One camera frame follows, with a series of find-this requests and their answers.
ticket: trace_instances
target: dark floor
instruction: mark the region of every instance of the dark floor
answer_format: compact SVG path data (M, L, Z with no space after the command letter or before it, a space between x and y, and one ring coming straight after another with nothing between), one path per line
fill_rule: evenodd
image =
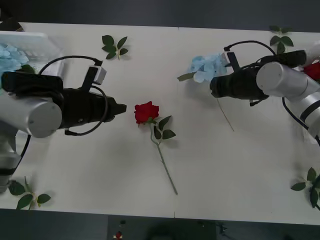
M320 32L318 0L0 0L20 22Z
M0 240L113 240L118 231L123 240L320 239L320 226L313 225L9 209L0 209L0 216Z

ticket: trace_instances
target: white basket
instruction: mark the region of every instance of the white basket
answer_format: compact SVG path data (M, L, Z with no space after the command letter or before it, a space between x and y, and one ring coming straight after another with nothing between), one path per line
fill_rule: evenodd
M37 72L51 60L63 56L62 50L44 33L0 31L0 44L17 48L28 57L27 64ZM55 62L43 74L61 76L63 65L63 61Z

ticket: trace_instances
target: table surface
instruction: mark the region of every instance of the table surface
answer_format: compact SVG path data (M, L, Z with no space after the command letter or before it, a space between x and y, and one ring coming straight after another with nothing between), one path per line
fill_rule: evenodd
M228 125L207 84L179 82L191 59L221 53L238 41L268 44L267 31L23 23L28 32L48 34L66 55L105 59L101 37L128 36L127 56L105 60L102 89L127 112L92 134L32 138L13 178L30 180L37 194L52 200L39 210L168 218L213 219L320 225L307 193L290 189L310 167L320 167L318 145L306 142L281 99L255 107L249 101L220 98ZM320 33L290 34L302 49ZM260 45L234 47L240 65L269 55ZM67 88L79 87L87 60L65 62ZM177 134L161 146L176 185L175 195L146 126L138 128L134 107L152 101L160 116L172 115ZM77 127L83 132L94 124ZM14 209L18 198L7 191L0 207Z

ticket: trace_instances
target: black cable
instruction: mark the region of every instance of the black cable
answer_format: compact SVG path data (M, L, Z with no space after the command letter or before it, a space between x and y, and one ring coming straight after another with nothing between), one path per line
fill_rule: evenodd
M97 86L91 86L91 88L93 89L97 89L104 97L104 100L105 100L105 107L104 107L104 112L103 112L103 115L100 119L100 121L98 122L97 125L95 125L92 129L90 129L89 131L85 131L85 132L82 132L82 133L77 133L77 132L73 132L73 131L69 131L69 130L66 130L64 133L66 135L70 135L70 136L84 136L84 135L87 135L87 134L90 134L92 133L94 130L96 130L103 122L104 120L106 119L107 117L107 113L108 113L108 98L107 98L107 95L105 94L104 91L102 91L101 88L97 87Z
M61 61L61 60L64 60L64 59L89 59L89 60L94 61L95 66L101 66L103 63L102 61L100 61L94 57L90 57L90 56L81 56L81 55L62 56L62 57L56 58L56 59L48 62L46 65L44 65L43 68L41 68L41 70L39 71L38 74L41 75L44 72L44 70L46 70L47 67L49 67L51 64L58 62L58 61Z
M61 60L64 60L64 59L88 59L88 60L92 60L94 61L94 65L96 66L101 66L102 65L102 61L94 58L94 57L90 57L90 56L81 56L81 55L70 55L70 56L62 56L62 57L59 57L59 58L56 58L50 62L48 62L46 65L44 65L43 68L41 68L41 70L39 71L39 75L41 75L46 69L47 67L49 67L51 64L55 63L55 62L58 62L58 61L61 61ZM107 96L106 94L104 93L104 91L102 91L100 88L98 88L97 86L91 86L92 88L94 89L97 89L98 91L100 91L105 99L105 110L104 110L104 113L103 113L103 116L100 120L100 122L94 127L92 128L91 130L87 131L87 132L84 132L84 133L76 133L76 132L72 132L72 131L68 131L69 133L71 133L70 135L74 135L74 136L83 136L83 135L86 135L86 134L89 134L89 133L92 133L94 130L96 130L100 125L101 123L103 122L103 120L106 118L107 116L107 112L108 112L108 100L107 100ZM26 142L24 144L24 147L23 147L23 150L21 152L21 158L17 164L17 166L15 167L13 173L11 175L13 175L15 173L15 171L17 170L19 164L21 163L22 161L22 158L24 157L24 155L26 154L26 151L28 149L28 146L29 146L29 143L30 143L30 140L31 140L31 135L28 134L27 138L26 138Z
M229 46L226 46L226 47L224 48L224 51L225 51L225 52L228 52L228 51L230 51L230 48L232 48L232 47L234 47L234 46L236 46L236 45L239 45L239 44L260 44L260 45L264 46L265 48L269 49L269 51L270 51L273 55L276 55L275 51L274 51L271 47L269 47L268 45L264 44L263 42L255 41L255 40L247 40L247 41L238 41L238 42L235 42L235 43L233 43L233 44L231 44L231 45L229 45Z
M309 127L307 125L305 125L299 118L297 118L291 111L290 109L287 107L286 102L285 102L285 98L282 98L282 104L284 109L287 111L287 113L298 123L300 124L303 128L305 128L306 130L309 129ZM318 135L315 136L314 138L316 140L316 142L318 143L319 147L320 147L320 139L318 137ZM318 176L316 178L316 180L314 181L314 184L312 184L311 190L310 190L310 199L311 199L311 193L312 191L316 188L316 185L318 185L318 183L320 183L320 176ZM318 204L315 205L315 207L320 211L320 206Z
M13 175L13 174L15 173L15 171L17 170L19 164L21 163L21 160L22 160L22 158L24 157L24 155L25 155L25 153L26 153L26 151L27 151L27 148L28 148L28 146L29 146L30 139L31 139L31 135L28 135L28 137L26 138L26 141L25 141L23 150L22 150L21 155L20 155L20 156L21 156L21 157L20 157L20 160L19 160L18 164L16 165L16 167L15 167L15 169L14 169L14 171L13 171L13 173L12 173L11 175Z

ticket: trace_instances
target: red rose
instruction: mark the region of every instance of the red rose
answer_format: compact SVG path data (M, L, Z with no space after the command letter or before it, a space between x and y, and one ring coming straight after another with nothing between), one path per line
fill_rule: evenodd
M149 118L159 116L159 106L152 105L152 101L142 105L135 105L135 120L137 124L144 124Z
M320 62L316 62L314 64L310 64L303 68L303 72L307 74L313 80L320 79Z
M116 237L116 239L122 239L122 232L118 231L118 232L115 234L115 237Z

